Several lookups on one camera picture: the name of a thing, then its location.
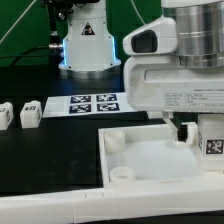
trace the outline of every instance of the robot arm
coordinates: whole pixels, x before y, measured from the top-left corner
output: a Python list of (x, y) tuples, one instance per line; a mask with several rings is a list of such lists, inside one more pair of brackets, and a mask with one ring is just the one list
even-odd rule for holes
[(87, 3), (97, 3), (100, 0), (41, 0), (41, 6), (52, 5), (56, 9), (56, 18), (59, 21), (67, 19), (68, 14), (74, 12), (73, 5), (85, 5)]
[(162, 8), (161, 18), (124, 39), (130, 104), (163, 112), (169, 125), (176, 112), (223, 113), (224, 2), (163, 0)]

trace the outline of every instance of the white block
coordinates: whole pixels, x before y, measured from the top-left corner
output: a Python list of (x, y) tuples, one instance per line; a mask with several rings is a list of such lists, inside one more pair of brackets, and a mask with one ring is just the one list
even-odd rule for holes
[(203, 170), (224, 169), (224, 116), (205, 114), (198, 117), (201, 167)]
[(25, 103), (20, 119), (22, 128), (38, 128), (42, 118), (41, 104), (38, 101)]
[(11, 103), (0, 104), (0, 130), (7, 130), (13, 120), (13, 106)]

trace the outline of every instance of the warning sticker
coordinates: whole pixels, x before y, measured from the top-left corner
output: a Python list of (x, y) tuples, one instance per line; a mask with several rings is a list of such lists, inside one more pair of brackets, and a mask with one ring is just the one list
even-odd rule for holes
[(84, 30), (82, 31), (82, 35), (95, 35), (93, 28), (89, 23), (86, 24)]

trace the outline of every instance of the green wall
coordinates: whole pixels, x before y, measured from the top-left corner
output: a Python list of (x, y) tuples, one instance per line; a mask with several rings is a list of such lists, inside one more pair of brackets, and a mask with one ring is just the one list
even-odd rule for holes
[[(130, 0), (106, 0), (108, 30), (116, 40), (117, 57), (126, 60), (128, 57), (122, 49), (123, 38), (142, 24), (136, 16)], [(23, 13), (32, 0), (1, 0), (0, 1), (0, 39)], [(145, 22), (150, 22), (161, 15), (160, 0), (135, 0), (137, 8)], [(58, 23), (60, 36), (66, 35), (67, 24)], [(19, 55), (30, 48), (48, 45), (49, 23), (46, 9), (42, 9), (39, 0), (15, 27), (7, 39), (0, 45), (0, 57)], [(35, 55), (47, 55), (47, 51)], [(0, 60), (0, 66), (8, 66), (13, 59)], [(18, 65), (47, 64), (47, 57), (25, 58)]]

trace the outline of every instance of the black table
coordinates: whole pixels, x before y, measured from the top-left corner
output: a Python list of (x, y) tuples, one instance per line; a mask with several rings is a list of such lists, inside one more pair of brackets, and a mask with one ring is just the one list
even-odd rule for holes
[[(123, 92), (121, 73), (100, 80), (61, 77), (49, 66), (0, 68), (0, 104), (11, 102), (14, 120), (0, 132), (0, 196), (102, 188), (98, 129), (159, 124), (145, 112), (42, 119), (38, 129), (22, 129), (24, 103), (49, 96)], [(223, 223), (222, 212), (151, 217), (110, 223)]]

